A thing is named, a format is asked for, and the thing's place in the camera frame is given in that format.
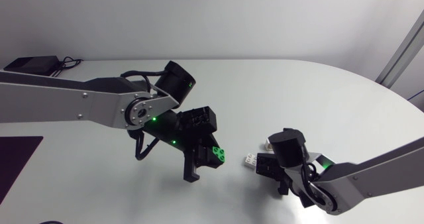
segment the small white object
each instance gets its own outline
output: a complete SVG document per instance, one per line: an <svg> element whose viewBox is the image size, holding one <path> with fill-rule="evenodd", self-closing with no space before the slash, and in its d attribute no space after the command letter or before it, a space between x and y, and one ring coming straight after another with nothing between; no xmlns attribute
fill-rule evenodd
<svg viewBox="0 0 424 224"><path fill-rule="evenodd" d="M270 144L270 141L268 139L266 139L265 141L265 149L272 150L272 145Z"/></svg>
<svg viewBox="0 0 424 224"><path fill-rule="evenodd" d="M247 154L246 160L244 161L244 165L250 168L256 168L256 155Z"/></svg>

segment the black device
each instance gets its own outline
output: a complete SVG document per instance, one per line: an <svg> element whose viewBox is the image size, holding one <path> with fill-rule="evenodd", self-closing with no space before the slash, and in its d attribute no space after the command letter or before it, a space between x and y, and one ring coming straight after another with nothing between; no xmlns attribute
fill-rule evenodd
<svg viewBox="0 0 424 224"><path fill-rule="evenodd" d="M7 65L4 70L9 72L19 72L24 74L34 74L50 76L60 67L61 62L57 56L35 56L27 58L17 58Z"/></svg>

